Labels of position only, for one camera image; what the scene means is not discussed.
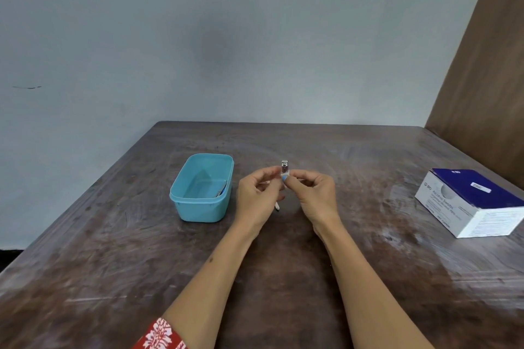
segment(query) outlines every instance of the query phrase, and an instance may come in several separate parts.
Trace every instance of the white wall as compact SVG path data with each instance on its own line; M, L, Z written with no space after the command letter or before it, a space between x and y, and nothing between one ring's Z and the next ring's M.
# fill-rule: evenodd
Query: white wall
M424 125L475 3L0 0L0 248L159 120Z

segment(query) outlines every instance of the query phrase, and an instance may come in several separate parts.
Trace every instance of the blue container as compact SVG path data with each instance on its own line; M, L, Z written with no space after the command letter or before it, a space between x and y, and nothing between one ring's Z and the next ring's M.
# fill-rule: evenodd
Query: blue container
M217 222L224 218L234 165L229 155L190 156L169 192L180 218L190 222Z

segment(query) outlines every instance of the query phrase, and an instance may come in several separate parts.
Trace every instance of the tabletop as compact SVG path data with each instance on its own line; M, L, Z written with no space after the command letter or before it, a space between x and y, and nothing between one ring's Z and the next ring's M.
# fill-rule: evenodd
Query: tabletop
M179 219L169 189L194 153L235 161L223 220ZM238 181L278 165L337 183L366 259L436 348L524 347L524 223L455 239L414 198L428 169L473 168L421 127L159 122L0 274L0 347L130 348L231 225ZM217 348L351 347L329 257L292 194L235 278Z

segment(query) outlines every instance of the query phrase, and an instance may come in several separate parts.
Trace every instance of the purple box lid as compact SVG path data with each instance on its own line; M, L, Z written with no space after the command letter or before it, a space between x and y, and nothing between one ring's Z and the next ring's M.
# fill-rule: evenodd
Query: purple box lid
M475 170L433 168L432 171L472 206L480 209L524 207L524 200L499 187Z

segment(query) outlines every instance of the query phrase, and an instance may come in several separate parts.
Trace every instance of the red floral sleeve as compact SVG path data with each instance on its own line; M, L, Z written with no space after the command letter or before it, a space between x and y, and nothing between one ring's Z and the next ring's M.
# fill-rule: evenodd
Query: red floral sleeve
M187 349L187 346L169 323L160 318L151 323L132 349Z

